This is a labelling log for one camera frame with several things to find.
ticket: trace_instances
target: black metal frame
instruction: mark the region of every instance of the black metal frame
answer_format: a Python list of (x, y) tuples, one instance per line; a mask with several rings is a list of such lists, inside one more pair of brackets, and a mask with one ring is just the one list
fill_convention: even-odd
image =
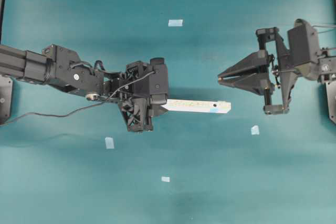
[[(0, 43), (2, 38), (2, 23), (4, 17), (5, 0), (0, 0)], [(0, 76), (0, 123), (10, 117), (12, 108), (13, 81), (9, 77)]]

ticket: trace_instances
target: screw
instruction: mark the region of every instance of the screw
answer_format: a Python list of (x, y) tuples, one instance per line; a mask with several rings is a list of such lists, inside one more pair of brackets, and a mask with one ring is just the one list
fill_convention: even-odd
[(327, 72), (327, 71), (330, 70), (330, 67), (329, 67), (328, 64), (323, 64), (322, 67), (321, 67), (321, 69), (322, 69), (323, 72)]
[(90, 93), (90, 94), (87, 94), (86, 96), (85, 96), (85, 98), (88, 100), (88, 101), (95, 101), (95, 100), (97, 100), (98, 99), (98, 94), (96, 94), (96, 93)]

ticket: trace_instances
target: white stick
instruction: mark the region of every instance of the white stick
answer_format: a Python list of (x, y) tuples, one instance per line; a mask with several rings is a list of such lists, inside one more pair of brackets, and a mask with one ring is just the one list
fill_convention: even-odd
[(169, 111), (226, 114), (231, 110), (231, 103), (224, 101), (211, 102), (168, 99), (167, 104), (162, 107)]

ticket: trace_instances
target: metal bracket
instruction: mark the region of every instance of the metal bracket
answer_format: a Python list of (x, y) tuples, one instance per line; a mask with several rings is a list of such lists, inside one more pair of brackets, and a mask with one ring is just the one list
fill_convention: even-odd
[(0, 124), (10, 117), (12, 107), (13, 81), (9, 77), (0, 76)]
[(336, 81), (326, 82), (329, 119), (336, 123)]

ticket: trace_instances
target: gray wire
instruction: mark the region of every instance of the gray wire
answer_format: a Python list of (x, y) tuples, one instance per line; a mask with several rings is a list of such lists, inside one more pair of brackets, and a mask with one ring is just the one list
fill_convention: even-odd
[(336, 29), (336, 25), (314, 25), (313, 27), (320, 27), (320, 28), (332, 28), (326, 31), (319, 31), (319, 34), (324, 34), (324, 33), (328, 33), (330, 31), (334, 31)]
[(148, 77), (149, 75), (151, 75), (151, 74), (153, 74), (153, 73), (155, 73), (155, 72), (154, 72), (154, 71), (149, 72), (149, 73), (145, 74), (143, 77), (141, 77), (141, 78), (139, 78), (139, 79), (136, 79), (136, 80), (134, 80), (134, 81), (131, 81), (131, 82), (125, 84), (125, 85), (122, 85), (122, 86), (118, 87), (118, 88), (112, 93), (112, 95), (110, 95), (107, 99), (105, 99), (105, 101), (102, 101), (102, 102), (100, 102), (100, 103), (93, 104), (93, 105), (86, 106), (86, 107), (81, 107), (81, 108), (76, 109), (76, 110), (74, 110), (74, 111), (71, 111), (70, 113), (65, 114), (65, 115), (53, 115), (53, 114), (41, 114), (41, 113), (37, 113), (37, 112), (28, 112), (28, 113), (23, 114), (23, 115), (21, 115), (21, 116), (15, 118), (15, 119), (13, 119), (13, 120), (11, 120), (11, 121), (8, 121), (8, 122), (6, 122), (6, 123), (0, 124), (0, 127), (2, 127), (2, 126), (6, 126), (6, 125), (11, 124), (11, 123), (15, 123), (15, 122), (17, 122), (18, 120), (20, 120), (20, 119), (22, 119), (22, 118), (24, 118), (24, 117), (26, 117), (26, 116), (28, 116), (28, 115), (39, 115), (39, 116), (46, 116), (46, 117), (53, 117), (53, 118), (66, 118), (66, 117), (68, 117), (68, 116), (71, 116), (71, 115), (73, 115), (73, 114), (79, 112), (79, 111), (83, 111), (83, 110), (90, 109), (90, 108), (93, 108), (93, 107), (101, 106), (101, 105), (103, 105), (103, 104), (109, 102), (110, 99), (111, 99), (111, 98), (112, 98), (112, 97), (113, 97), (113, 96), (114, 96), (120, 89), (122, 89), (122, 88), (124, 88), (124, 87), (126, 87), (126, 86), (128, 86), (128, 85), (131, 85), (131, 84), (133, 84), (133, 83), (136, 83), (136, 82), (138, 82), (138, 81), (141, 81), (141, 80), (145, 79), (146, 77)]

